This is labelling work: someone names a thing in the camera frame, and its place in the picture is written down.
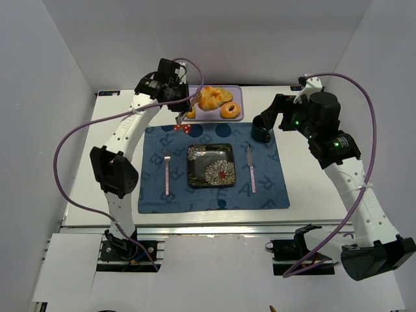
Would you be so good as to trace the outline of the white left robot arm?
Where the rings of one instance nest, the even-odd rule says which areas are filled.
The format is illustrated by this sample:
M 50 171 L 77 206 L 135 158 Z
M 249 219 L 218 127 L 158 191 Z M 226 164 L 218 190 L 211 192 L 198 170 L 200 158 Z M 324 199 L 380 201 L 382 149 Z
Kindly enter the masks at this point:
M 123 118 L 112 136 L 102 147 L 94 147 L 90 159 L 94 177 L 104 192 L 109 214 L 111 242 L 125 243 L 136 239 L 131 193 L 139 180 L 132 165 L 134 151 L 150 121 L 159 113 L 163 103 L 173 112 L 191 110 L 186 65 L 179 59 L 161 59 L 157 71 L 143 77 L 134 90 L 129 116 Z

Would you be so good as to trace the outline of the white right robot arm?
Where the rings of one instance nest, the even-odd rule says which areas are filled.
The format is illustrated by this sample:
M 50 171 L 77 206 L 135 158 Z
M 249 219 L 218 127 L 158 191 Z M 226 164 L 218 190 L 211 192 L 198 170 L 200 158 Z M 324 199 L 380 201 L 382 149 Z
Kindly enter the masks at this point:
M 276 94 L 260 114 L 266 126 L 298 131 L 338 191 L 354 227 L 354 238 L 336 235 L 320 251 L 342 264 L 346 273 L 361 281 L 399 268 L 415 253 L 415 241 L 402 237 L 381 208 L 371 184 L 365 181 L 361 152 L 354 139 L 339 129 L 341 105 L 327 92 L 299 98 Z

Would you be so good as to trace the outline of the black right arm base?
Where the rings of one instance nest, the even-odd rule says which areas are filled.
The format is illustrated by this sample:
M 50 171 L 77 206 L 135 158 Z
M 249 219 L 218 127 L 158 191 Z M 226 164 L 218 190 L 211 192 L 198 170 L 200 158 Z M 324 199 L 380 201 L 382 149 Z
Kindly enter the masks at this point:
M 280 275 L 286 268 L 290 268 L 291 264 L 284 265 L 284 261 L 297 262 L 303 256 L 309 253 L 309 249 L 306 246 L 304 235 L 310 231 L 322 229 L 322 226 L 308 224 L 304 227 L 297 229 L 294 232 L 293 239 L 278 239 L 271 240 L 265 244 L 265 250 L 272 253 L 272 258 L 278 265 L 273 265 L 274 275 Z M 320 253 L 315 253 L 307 261 L 299 265 L 295 270 L 303 269 L 318 263 L 323 260 L 325 256 Z M 334 264 L 331 263 L 331 259 L 328 258 L 329 263 L 323 263 L 320 266 L 312 268 L 306 272 L 302 272 L 300 275 L 331 275 L 335 274 Z

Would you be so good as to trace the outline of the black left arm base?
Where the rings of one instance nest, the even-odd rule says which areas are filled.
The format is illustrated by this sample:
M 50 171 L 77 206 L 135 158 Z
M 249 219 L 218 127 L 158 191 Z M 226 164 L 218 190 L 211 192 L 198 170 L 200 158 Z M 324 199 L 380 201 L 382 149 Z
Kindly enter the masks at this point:
M 97 272 L 119 273 L 156 273 L 161 266 L 161 242 L 156 240 L 140 240 L 143 248 L 130 240 L 119 239 L 107 229 L 104 232 L 99 256 Z

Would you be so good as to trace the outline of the striped orange bread roll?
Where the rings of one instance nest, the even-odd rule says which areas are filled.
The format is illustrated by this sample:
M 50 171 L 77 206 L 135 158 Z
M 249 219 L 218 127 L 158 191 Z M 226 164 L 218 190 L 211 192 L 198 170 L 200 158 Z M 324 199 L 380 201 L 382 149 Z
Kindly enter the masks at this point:
M 192 107 L 192 110 L 190 112 L 187 112 L 186 118 L 187 119 L 195 119 L 196 117 L 196 108 L 195 106 Z

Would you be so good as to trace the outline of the brown bread slice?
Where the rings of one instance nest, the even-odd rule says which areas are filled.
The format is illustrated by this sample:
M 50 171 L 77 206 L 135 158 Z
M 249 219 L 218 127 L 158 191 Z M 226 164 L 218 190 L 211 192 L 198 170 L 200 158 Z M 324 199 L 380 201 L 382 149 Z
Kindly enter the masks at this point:
M 222 87 L 219 87 L 218 89 L 221 95 L 221 102 L 219 104 L 220 107 L 233 100 L 233 94 L 229 90 Z

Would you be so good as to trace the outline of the dark green mug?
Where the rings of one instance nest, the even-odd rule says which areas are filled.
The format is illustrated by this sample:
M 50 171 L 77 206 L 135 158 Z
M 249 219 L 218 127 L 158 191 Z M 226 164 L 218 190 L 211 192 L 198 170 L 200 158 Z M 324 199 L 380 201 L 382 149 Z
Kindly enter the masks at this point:
M 257 115 L 252 121 L 251 137 L 260 143 L 269 143 L 272 140 L 271 129 L 266 128 L 266 124 L 260 115 Z

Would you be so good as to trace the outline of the sugared orange donut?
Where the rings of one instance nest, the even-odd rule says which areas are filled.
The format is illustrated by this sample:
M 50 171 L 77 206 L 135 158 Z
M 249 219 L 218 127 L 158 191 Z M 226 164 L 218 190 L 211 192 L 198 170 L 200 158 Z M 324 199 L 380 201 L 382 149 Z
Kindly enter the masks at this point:
M 241 106 L 234 101 L 230 101 L 221 106 L 220 116 L 223 119 L 235 119 L 239 117 L 240 114 Z

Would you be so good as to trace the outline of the lilac plastic tray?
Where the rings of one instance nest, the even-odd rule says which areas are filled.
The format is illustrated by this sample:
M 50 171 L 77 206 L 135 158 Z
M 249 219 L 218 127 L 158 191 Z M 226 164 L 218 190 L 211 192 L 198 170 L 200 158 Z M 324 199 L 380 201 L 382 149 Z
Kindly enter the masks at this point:
M 244 117 L 242 90 L 239 86 L 203 87 L 191 99 L 192 110 L 186 113 L 184 122 L 237 122 Z

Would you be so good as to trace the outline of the black logo sticker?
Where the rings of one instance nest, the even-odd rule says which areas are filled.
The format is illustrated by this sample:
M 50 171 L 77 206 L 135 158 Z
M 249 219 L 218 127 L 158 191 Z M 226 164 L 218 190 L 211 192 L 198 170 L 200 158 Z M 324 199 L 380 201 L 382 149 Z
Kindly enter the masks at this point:
M 101 90 L 97 93 L 98 96 L 119 96 L 119 90 Z

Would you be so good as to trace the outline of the blue patterned placemat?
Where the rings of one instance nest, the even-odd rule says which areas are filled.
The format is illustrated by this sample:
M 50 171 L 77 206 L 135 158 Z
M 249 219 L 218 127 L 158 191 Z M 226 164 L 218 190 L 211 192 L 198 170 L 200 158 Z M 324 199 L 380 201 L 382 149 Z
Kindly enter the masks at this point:
M 289 208 L 274 133 L 261 143 L 251 129 L 241 122 L 147 128 L 138 212 Z

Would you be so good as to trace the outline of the black floral square plate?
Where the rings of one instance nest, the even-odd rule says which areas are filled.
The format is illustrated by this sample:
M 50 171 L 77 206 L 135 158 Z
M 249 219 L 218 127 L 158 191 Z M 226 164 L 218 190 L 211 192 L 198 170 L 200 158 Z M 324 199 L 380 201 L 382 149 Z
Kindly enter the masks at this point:
M 187 181 L 194 188 L 233 186 L 236 169 L 232 145 L 190 145 L 187 149 Z

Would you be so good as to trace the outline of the aluminium front frame rail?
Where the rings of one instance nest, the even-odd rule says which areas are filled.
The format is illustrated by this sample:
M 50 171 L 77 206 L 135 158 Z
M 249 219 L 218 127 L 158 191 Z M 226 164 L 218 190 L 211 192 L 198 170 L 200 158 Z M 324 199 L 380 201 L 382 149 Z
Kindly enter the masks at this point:
M 306 223 L 271 223 L 271 224 L 202 224 L 202 225 L 161 225 L 161 226 L 137 226 L 136 232 L 138 237 L 166 237 L 170 235 L 245 235 L 256 236 L 265 235 L 275 237 L 278 235 L 293 236 L 296 229 L 305 226 Z M 321 226 L 332 231 L 337 224 L 324 222 Z M 108 226 L 63 226 L 59 233 L 65 234 L 104 234 Z M 353 233 L 351 224 L 345 225 L 340 233 Z

